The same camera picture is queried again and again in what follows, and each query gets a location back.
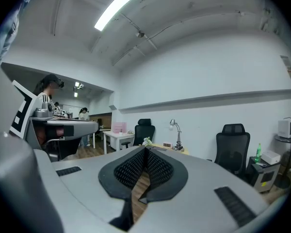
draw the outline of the office chair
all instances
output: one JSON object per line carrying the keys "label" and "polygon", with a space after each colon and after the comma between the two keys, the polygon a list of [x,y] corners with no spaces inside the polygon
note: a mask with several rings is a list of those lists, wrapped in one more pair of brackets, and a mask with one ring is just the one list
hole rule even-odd
{"label": "office chair", "polygon": [[217,156],[215,163],[242,178],[246,170],[250,134],[242,124],[226,124],[217,134]]}
{"label": "office chair", "polygon": [[[151,119],[140,119],[138,125],[135,126],[135,139],[133,145],[142,145],[146,137],[150,137],[150,140],[152,140],[154,132],[155,126],[151,125]],[[122,146],[125,145],[126,148],[128,148],[129,143],[130,142],[123,142]]]}

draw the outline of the fluorescent light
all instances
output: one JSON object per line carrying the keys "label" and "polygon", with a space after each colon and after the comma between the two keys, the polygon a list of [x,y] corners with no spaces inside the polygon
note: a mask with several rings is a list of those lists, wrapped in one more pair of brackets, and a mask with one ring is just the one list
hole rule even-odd
{"label": "fluorescent light", "polygon": [[111,18],[130,0],[114,0],[101,15],[95,28],[102,31]]}

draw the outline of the white ceiling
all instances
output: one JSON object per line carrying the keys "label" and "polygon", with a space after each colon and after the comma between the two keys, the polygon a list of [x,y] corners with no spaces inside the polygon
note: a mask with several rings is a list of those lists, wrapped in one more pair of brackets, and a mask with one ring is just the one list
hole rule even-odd
{"label": "white ceiling", "polygon": [[[21,16],[22,34],[34,29],[73,38],[100,61],[123,69],[192,34],[260,29],[266,20],[268,31],[277,27],[276,20],[264,10],[265,0],[131,0],[100,32],[94,24],[111,2],[32,0]],[[145,37],[136,36],[138,28]]]}
{"label": "white ceiling", "polygon": [[[45,72],[38,71],[36,69],[30,69],[8,63],[2,63],[1,67],[11,81],[16,80],[31,92],[33,92],[36,84],[48,74]],[[73,98],[74,96],[73,88],[76,81],[59,75],[57,75],[57,77],[65,82],[65,86],[63,88],[58,89],[56,95],[58,97]],[[90,100],[102,93],[101,89],[98,89],[91,84],[84,83],[82,81],[78,82],[84,84],[83,89],[76,90],[79,99]]]}

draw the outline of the black grille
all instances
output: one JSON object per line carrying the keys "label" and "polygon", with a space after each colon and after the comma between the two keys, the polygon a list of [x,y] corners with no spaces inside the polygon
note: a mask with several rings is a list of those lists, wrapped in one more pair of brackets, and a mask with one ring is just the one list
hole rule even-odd
{"label": "black grille", "polygon": [[215,189],[221,202],[235,219],[239,227],[249,223],[256,216],[245,203],[227,186]]}
{"label": "black grille", "polygon": [[141,151],[117,166],[114,170],[116,179],[132,190],[144,170],[144,158],[145,152]]}
{"label": "black grille", "polygon": [[61,170],[57,170],[57,174],[58,176],[63,176],[63,175],[67,175],[70,173],[75,173],[77,171],[81,171],[81,168],[79,168],[78,166],[74,166],[74,167],[70,167],[70,168],[66,168],[66,169],[61,169]]}
{"label": "black grille", "polygon": [[153,152],[149,152],[147,160],[147,170],[152,188],[156,188],[168,181],[174,172],[174,168],[164,159],[158,157]]}

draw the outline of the plastic bottle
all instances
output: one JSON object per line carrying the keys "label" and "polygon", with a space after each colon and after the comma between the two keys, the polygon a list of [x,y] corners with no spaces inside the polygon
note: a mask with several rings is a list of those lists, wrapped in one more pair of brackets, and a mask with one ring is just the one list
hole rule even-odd
{"label": "plastic bottle", "polygon": [[256,163],[260,161],[260,158],[261,158],[261,143],[259,143],[259,146],[257,149],[257,154],[256,154],[256,158],[255,158]]}

